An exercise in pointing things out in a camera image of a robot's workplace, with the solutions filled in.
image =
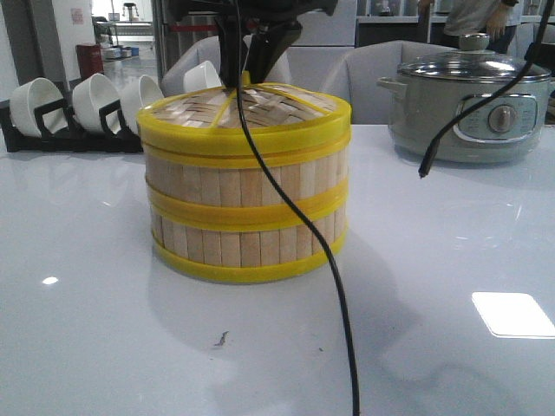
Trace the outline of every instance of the chair back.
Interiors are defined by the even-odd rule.
[[[395,76],[397,67],[416,57],[453,50],[431,43],[391,41],[346,53],[332,67],[320,91],[348,101],[353,124],[388,124],[391,93],[376,85],[382,76]]]
[[[530,43],[536,39],[538,28],[539,23],[522,23],[517,26],[507,54],[524,59]],[[543,43],[555,43],[555,26],[548,24],[545,27]]]
[[[250,38],[245,38],[245,42],[249,44]],[[170,95],[183,94],[183,76],[185,72],[204,61],[210,61],[219,71],[220,55],[217,36],[210,36],[194,43],[194,45],[167,71],[160,83],[160,88],[164,95],[167,97]],[[291,83],[291,72],[287,53],[279,57],[266,80],[268,82]]]

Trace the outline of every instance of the steamer lid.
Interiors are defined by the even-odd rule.
[[[290,125],[336,110],[330,97],[284,84],[250,85],[243,107],[250,128]],[[211,88],[180,96],[155,108],[154,118],[183,127],[239,128],[234,89]]]
[[[263,154],[328,146],[350,135],[350,105],[287,84],[247,84],[243,109]],[[178,154],[251,157],[235,89],[211,88],[156,101],[137,113],[143,147]]]

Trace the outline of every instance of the scratch mark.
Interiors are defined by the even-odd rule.
[[[221,338],[219,339],[219,342],[214,344],[214,347],[223,347],[225,344],[225,338],[227,337],[227,334],[229,334],[229,331],[225,331]]]

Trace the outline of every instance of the power cord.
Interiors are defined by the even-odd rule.
[[[237,19],[237,25],[241,24],[241,12],[238,5],[238,0],[234,1],[235,3],[235,14]],[[238,32],[238,56],[242,55],[242,48],[243,48],[243,39],[241,36],[241,30],[239,28]],[[323,248],[323,251],[328,259],[328,263],[331,268],[331,273],[333,274],[334,281],[336,284],[337,295],[339,297],[339,305],[341,309],[341,315],[343,319],[343,331],[345,334],[345,342],[347,346],[347,355],[349,357],[349,370],[350,370],[350,381],[351,381],[351,389],[352,389],[352,414],[353,416],[359,416],[360,414],[360,394],[359,394],[359,386],[358,386],[358,374],[356,371],[356,356],[355,356],[355,345],[353,342],[353,335],[350,326],[350,319],[349,319],[349,310],[347,308],[347,297],[345,295],[345,290],[343,288],[343,282],[341,279],[341,275],[339,273],[339,269],[336,265],[336,260],[333,256],[333,252],[331,251],[330,246],[326,242],[325,238],[323,237],[322,233],[319,229],[310,221],[310,219],[304,214],[303,211],[291,200],[289,195],[285,193],[276,179],[272,176],[270,169],[265,164],[264,159],[260,152],[257,149],[256,144],[254,143],[254,139],[251,136],[251,131],[246,122],[245,118],[245,110],[243,109],[243,80],[242,80],[242,72],[243,69],[238,66],[238,73],[237,73],[237,87],[236,87],[236,95],[237,95],[237,108],[239,119],[241,122],[241,127],[243,132],[245,133],[246,140],[249,144],[249,147],[252,150],[252,154],[256,158],[258,165],[264,172],[266,178],[270,181],[273,188],[282,198],[282,200],[291,208],[291,210],[303,221],[303,223],[309,228],[312,234],[316,237],[318,242]]]
[[[536,39],[534,40],[532,50],[528,59],[526,60],[526,64],[522,67],[519,73],[509,81],[505,86],[501,87],[489,97],[486,97],[484,100],[477,102],[476,104],[472,105],[471,107],[467,108],[465,111],[461,112],[459,115],[454,117],[451,121],[449,121],[432,139],[430,142],[426,153],[424,154],[424,159],[421,162],[420,168],[418,169],[418,173],[420,174],[421,178],[426,177],[430,169],[432,168],[432,164],[434,163],[435,155],[437,154],[438,148],[440,146],[441,138],[447,133],[451,128],[453,128],[459,121],[467,117],[470,113],[473,113],[478,108],[484,107],[486,104],[492,102],[496,98],[500,97],[504,93],[506,93],[509,89],[517,85],[522,78],[526,75],[528,70],[532,67],[536,59],[538,59],[539,49],[541,47],[541,42],[544,39],[545,27],[547,26],[547,22],[549,20],[549,16],[551,14],[551,10],[553,7],[554,0],[547,0],[545,3],[545,8],[542,13],[541,21],[539,23],[538,34],[536,35]]]

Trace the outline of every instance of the yellow plastic rim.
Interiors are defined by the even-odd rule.
[[[272,90],[271,84],[262,84],[264,90]],[[288,95],[278,89],[276,94]],[[273,127],[254,127],[251,130],[258,150],[262,154],[290,152],[306,147],[321,146],[342,138],[350,132],[350,105],[333,95],[318,93],[336,103],[336,110],[321,109],[322,117],[294,124]],[[245,156],[251,149],[240,128],[184,127],[159,120],[153,111],[189,94],[177,95],[156,101],[137,113],[140,138],[143,144],[158,147],[172,153],[207,156]]]
[[[343,150],[350,142],[350,131],[343,136],[322,143],[318,146],[304,147],[302,149],[292,150],[289,152],[279,152],[264,154],[264,162],[267,166],[287,166],[296,165],[312,161],[314,159],[324,158],[333,153]],[[186,166],[214,167],[222,169],[247,169],[258,167],[256,158],[251,154],[231,156],[231,155],[198,155],[191,153],[174,153],[168,152],[166,149],[160,149],[156,146],[148,145],[143,142],[143,150],[156,158],[168,160],[173,163]]]
[[[337,253],[343,247],[346,235],[347,227],[345,227],[341,236],[330,244],[334,253]],[[322,250],[310,257],[294,262],[259,267],[224,267],[192,262],[177,256],[162,247],[156,238],[154,238],[154,247],[158,254],[174,269],[222,283],[266,283],[282,280],[314,270],[327,261],[327,257]]]
[[[302,221],[286,204],[264,206],[213,206],[186,202],[165,195],[147,182],[152,208],[174,223],[211,231],[269,231],[300,225]],[[325,192],[297,201],[310,220],[324,218],[344,205],[348,178]]]

